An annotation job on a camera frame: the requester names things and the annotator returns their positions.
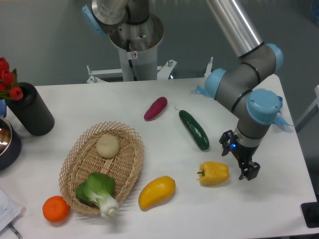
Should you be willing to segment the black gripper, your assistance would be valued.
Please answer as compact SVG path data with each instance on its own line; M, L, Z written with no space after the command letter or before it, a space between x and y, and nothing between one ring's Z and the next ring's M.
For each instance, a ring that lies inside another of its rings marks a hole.
M261 139L251 139L242 134L235 134L232 130L224 132L219 140L222 145L221 156L229 152L235 156L241 169L239 180L248 181L257 177L260 164L252 161L252 156L259 147Z

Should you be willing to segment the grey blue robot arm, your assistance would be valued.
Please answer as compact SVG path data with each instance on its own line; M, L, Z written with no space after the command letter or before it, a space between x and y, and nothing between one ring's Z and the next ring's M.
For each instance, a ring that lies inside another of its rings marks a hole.
M225 132L223 155L231 152L241 179L254 179L260 165L252 157L282 107L280 98L258 85L278 70L283 54L265 44L240 3L207 2L223 33L240 59L232 71L207 73L204 90L238 118L235 130ZM119 51L124 81L158 79L157 47L163 38L161 20L150 13L147 0L91 0L82 14L93 32L108 35Z

